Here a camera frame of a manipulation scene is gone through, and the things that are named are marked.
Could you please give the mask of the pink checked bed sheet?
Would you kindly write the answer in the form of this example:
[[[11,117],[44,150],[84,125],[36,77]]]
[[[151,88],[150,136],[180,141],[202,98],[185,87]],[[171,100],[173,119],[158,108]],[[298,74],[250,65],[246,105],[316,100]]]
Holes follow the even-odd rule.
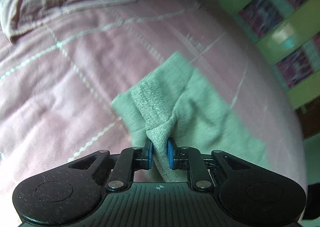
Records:
[[[128,147],[111,102],[176,51],[264,142],[272,170],[306,186],[298,119],[240,27],[190,0],[141,0],[64,14],[14,43],[1,36],[1,226],[20,224],[12,193],[22,180]]]

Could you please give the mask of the lower right purple poster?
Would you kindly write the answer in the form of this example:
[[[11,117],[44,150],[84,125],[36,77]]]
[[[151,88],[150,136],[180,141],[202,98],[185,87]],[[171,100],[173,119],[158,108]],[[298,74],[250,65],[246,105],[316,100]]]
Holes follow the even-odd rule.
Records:
[[[272,66],[285,90],[293,88],[319,70],[319,50],[301,47]]]

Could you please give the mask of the lower left purple poster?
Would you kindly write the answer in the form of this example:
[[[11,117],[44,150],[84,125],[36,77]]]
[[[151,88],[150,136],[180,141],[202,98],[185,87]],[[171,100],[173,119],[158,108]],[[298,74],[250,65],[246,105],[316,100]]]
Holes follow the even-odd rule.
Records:
[[[256,43],[293,11],[294,8],[287,0],[252,0],[234,19],[251,41]]]

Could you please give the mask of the cream wardrobe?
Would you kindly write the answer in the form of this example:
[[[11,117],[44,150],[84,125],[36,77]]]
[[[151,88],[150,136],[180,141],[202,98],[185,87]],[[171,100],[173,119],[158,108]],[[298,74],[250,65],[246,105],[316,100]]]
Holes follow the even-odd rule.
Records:
[[[263,54],[294,108],[319,97],[319,0],[217,0]]]

